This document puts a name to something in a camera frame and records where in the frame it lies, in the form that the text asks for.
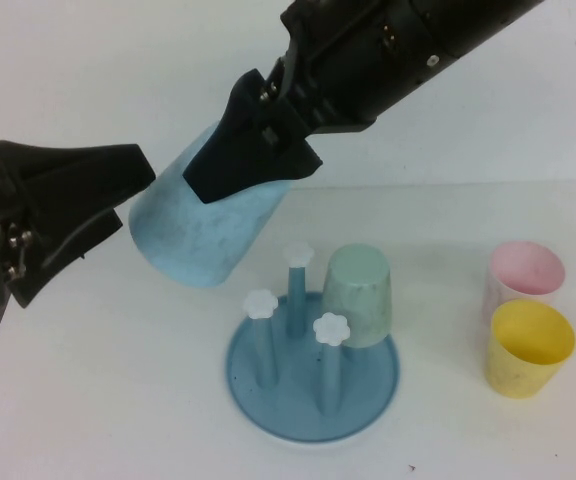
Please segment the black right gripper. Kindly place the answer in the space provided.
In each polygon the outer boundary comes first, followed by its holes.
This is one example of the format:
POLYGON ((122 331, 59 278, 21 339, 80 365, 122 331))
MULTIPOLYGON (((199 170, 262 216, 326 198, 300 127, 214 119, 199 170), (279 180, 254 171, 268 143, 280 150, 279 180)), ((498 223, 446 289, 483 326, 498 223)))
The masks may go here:
POLYGON ((363 131, 451 64, 410 1, 295 1, 281 21, 289 47, 266 89, 258 70, 242 75, 183 172, 205 204, 312 176, 323 162, 310 133, 363 131))

